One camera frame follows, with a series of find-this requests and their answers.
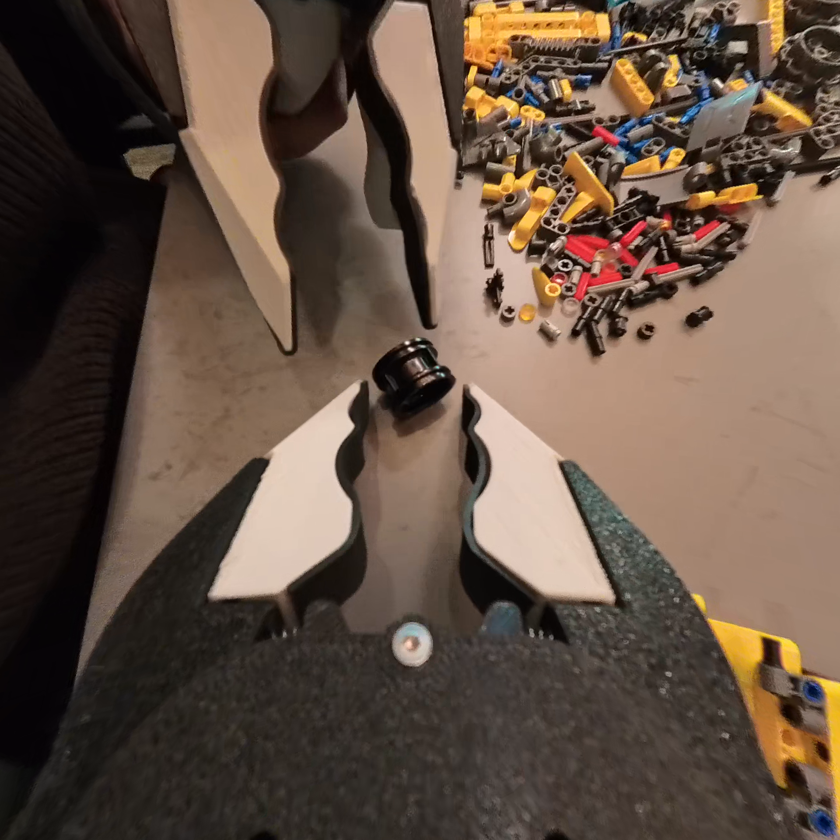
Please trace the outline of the pile of toy building parts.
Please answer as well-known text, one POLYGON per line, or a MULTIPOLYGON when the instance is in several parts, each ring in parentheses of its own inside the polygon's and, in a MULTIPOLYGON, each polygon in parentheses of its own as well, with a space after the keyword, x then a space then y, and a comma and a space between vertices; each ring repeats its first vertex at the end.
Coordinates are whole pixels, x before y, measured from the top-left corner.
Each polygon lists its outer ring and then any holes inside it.
POLYGON ((838 183, 839 74, 778 69, 787 38, 839 33, 838 1, 464 8, 456 184, 482 175, 513 322, 558 310, 600 358, 632 313, 720 275, 795 178, 838 183))

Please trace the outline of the dark grey toy wheel hub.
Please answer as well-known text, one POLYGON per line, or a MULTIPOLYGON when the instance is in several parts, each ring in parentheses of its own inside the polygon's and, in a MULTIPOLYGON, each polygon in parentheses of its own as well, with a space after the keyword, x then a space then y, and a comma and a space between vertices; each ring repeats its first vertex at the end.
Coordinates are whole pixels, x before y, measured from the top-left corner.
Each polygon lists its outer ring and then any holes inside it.
POLYGON ((838 28, 814 25, 787 38, 780 50, 778 69, 802 85, 838 78, 838 28))

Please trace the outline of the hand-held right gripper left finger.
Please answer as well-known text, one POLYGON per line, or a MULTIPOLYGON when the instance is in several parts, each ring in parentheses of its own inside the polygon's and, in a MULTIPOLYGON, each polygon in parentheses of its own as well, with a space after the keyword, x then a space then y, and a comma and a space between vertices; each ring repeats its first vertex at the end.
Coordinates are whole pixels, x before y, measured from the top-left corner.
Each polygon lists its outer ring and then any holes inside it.
POLYGON ((366 572, 361 505, 367 381, 349 385, 284 437, 264 469, 215 578, 210 602, 272 602, 292 625, 313 602, 347 602, 366 572))

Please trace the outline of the small yellow toy assembly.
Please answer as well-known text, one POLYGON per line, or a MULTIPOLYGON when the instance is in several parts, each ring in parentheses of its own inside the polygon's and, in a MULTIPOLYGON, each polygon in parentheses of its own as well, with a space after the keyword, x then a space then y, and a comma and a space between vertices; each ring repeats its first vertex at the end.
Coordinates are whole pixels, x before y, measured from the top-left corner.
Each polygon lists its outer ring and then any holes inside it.
POLYGON ((767 781, 797 838, 839 838, 839 684, 786 637, 726 623, 694 596, 748 713, 767 781))

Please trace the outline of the black toy wheel rim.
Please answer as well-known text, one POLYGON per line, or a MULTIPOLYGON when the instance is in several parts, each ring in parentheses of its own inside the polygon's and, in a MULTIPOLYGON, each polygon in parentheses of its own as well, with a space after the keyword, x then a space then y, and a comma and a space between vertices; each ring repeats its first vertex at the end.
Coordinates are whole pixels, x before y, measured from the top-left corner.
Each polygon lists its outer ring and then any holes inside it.
POLYGON ((428 338, 412 338, 388 350, 374 365, 372 377, 392 414, 404 419, 436 405, 455 387, 452 371, 438 360, 428 338))

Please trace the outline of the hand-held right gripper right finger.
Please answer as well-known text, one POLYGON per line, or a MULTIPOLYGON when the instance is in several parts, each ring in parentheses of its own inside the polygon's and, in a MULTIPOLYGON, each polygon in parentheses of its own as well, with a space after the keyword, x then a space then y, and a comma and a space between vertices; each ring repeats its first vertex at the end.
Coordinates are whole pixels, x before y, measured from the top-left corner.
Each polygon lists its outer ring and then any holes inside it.
POLYGON ((469 478, 461 510, 461 584, 485 614, 615 607, 617 594, 566 467, 571 463, 476 384, 463 388, 469 478))

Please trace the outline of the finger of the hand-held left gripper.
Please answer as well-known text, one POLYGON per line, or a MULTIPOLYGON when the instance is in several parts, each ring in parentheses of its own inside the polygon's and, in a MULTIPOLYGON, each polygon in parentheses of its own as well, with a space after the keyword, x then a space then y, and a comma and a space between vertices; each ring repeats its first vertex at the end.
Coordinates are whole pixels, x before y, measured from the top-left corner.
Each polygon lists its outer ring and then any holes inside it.
POLYGON ((402 235, 426 329, 438 324, 437 273, 458 144, 442 69, 445 18, 437 2, 383 2, 356 57, 364 198, 375 226, 402 235))
POLYGON ((185 106, 182 146, 251 297, 281 352, 294 354, 295 288, 277 233, 281 183, 263 136, 270 22, 251 1, 167 7, 185 106))

